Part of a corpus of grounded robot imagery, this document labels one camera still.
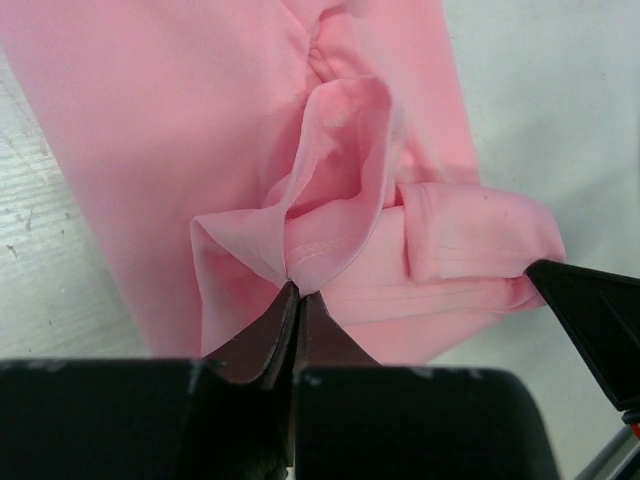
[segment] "pink shirt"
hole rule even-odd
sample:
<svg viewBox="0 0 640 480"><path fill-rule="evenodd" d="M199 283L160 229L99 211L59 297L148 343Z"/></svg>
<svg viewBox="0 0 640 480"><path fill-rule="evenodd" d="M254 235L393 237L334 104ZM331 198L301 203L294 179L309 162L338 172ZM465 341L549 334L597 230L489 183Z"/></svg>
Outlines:
<svg viewBox="0 0 640 480"><path fill-rule="evenodd" d="M421 363L540 305L547 209L483 188L436 0L0 0L0 39L157 355L287 279Z"/></svg>

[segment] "white table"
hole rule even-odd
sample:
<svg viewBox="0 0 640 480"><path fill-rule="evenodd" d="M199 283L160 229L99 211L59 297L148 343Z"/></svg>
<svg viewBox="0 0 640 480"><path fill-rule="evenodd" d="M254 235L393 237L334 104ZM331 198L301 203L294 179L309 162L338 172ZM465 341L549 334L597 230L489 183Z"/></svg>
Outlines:
<svg viewBox="0 0 640 480"><path fill-rule="evenodd" d="M640 2L445 6L484 182L548 204L571 263L640 276ZM4 57L0 69L0 356L146 355ZM516 373L566 478L621 427L548 309L435 363Z"/></svg>

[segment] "scratched surface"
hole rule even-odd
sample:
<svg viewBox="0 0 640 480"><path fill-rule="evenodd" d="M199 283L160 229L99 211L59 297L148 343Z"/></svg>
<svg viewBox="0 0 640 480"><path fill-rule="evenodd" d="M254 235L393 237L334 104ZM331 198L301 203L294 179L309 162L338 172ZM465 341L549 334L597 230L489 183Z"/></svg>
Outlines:
<svg viewBox="0 0 640 480"><path fill-rule="evenodd" d="M444 3L483 181L549 205L572 263L640 276L640 2ZM4 57L0 75L0 357L145 354ZM621 427L546 309L434 363L523 379L565 478Z"/></svg>

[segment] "pink fabric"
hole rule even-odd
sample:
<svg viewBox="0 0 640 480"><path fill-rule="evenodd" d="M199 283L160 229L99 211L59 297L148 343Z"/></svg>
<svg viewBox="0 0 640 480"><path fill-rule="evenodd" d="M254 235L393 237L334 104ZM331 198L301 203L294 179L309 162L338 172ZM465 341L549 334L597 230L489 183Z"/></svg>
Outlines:
<svg viewBox="0 0 640 480"><path fill-rule="evenodd" d="M541 304L550 213L480 186L438 1L0 0L0 35L157 355L292 279L387 363Z"/></svg>

